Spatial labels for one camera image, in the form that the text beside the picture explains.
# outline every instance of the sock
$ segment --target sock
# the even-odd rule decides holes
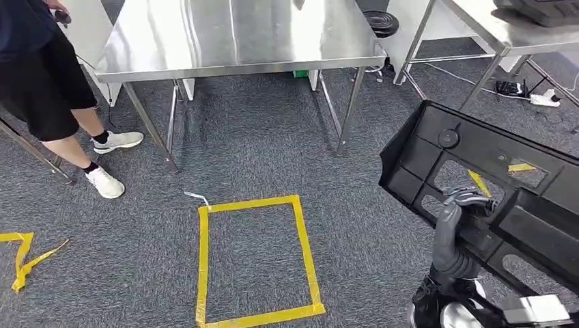
[[[98,169],[98,168],[99,168],[98,165],[96,165],[94,162],[91,162],[91,165],[89,165],[89,167],[83,169],[83,171],[84,171],[86,174],[89,174],[90,172],[92,172],[92,171],[94,171],[95,169]]]
[[[104,130],[103,133],[92,137],[92,139],[100,144],[106,144],[107,140],[109,140],[109,132]]]

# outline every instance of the green object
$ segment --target green object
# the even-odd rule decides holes
[[[307,70],[295,70],[294,71],[294,77],[295,78],[307,77]]]

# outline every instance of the black shorts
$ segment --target black shorts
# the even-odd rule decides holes
[[[25,121],[40,141],[75,134],[79,123],[70,110],[96,105],[74,48],[58,28],[39,51],[0,62],[0,107]]]

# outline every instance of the white power cord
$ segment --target white power cord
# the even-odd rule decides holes
[[[435,65],[432,65],[432,64],[430,64],[430,63],[424,63],[424,64],[425,64],[425,65],[428,65],[428,66],[430,66],[430,67],[432,67],[432,68],[434,68],[435,70],[439,70],[439,71],[441,71],[441,72],[447,73],[448,75],[450,75],[450,76],[452,76],[452,77],[454,77],[454,78],[456,78],[456,79],[459,79],[460,81],[464,81],[464,82],[470,83],[470,84],[472,84],[472,85],[476,85],[475,82],[472,82],[471,80],[465,79],[464,77],[459,77],[458,75],[453,74],[453,73],[449,72],[448,70],[442,69],[442,68],[440,68],[440,67],[438,67],[438,66],[435,66]],[[579,73],[577,73],[577,75],[575,76],[575,79],[573,80],[573,87],[572,87],[572,88],[563,87],[563,89],[567,90],[568,92],[573,92],[573,91],[575,91],[575,89],[577,88],[577,81],[579,81]],[[503,97],[503,98],[530,100],[529,98],[524,98],[524,97],[507,96],[506,94],[499,94],[499,93],[496,93],[496,92],[494,92],[494,91],[492,91],[492,90],[485,89],[485,88],[483,88],[482,90],[483,90],[484,92],[489,92],[489,93],[491,93],[491,94],[496,94],[497,96],[501,96],[501,97]]]
[[[441,72],[447,73],[448,75],[450,75],[450,76],[452,76],[452,77],[454,77],[454,78],[456,78],[456,79],[459,79],[460,81],[464,81],[464,82],[470,83],[470,84],[472,84],[472,85],[476,85],[475,82],[472,82],[471,80],[465,79],[464,77],[459,77],[458,75],[453,74],[453,73],[449,72],[448,70],[445,70],[445,69],[443,69],[443,68],[440,68],[440,67],[438,67],[438,66],[435,66],[435,65],[432,65],[432,64],[429,64],[429,63],[424,63],[424,64],[427,65],[427,66],[430,66],[430,67],[434,68],[435,70],[439,70],[439,71],[441,71]],[[494,91],[492,91],[492,90],[485,89],[485,88],[482,88],[481,90],[483,90],[484,92],[488,92],[488,93],[490,93],[490,94],[495,94],[495,95],[500,96],[500,97],[503,97],[503,98],[520,99],[520,100],[530,100],[529,98],[525,98],[525,97],[507,96],[506,94],[499,94],[498,92],[494,92]]]

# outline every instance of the white sneaker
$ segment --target white sneaker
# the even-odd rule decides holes
[[[104,198],[112,200],[125,192],[124,184],[113,178],[102,167],[85,175],[87,179],[89,179],[89,182],[98,190],[98,193]]]
[[[97,154],[106,154],[112,152],[117,148],[131,148],[140,144],[143,141],[143,133],[127,132],[127,133],[112,133],[109,132],[109,139],[106,143],[100,143],[93,139],[94,151]]]

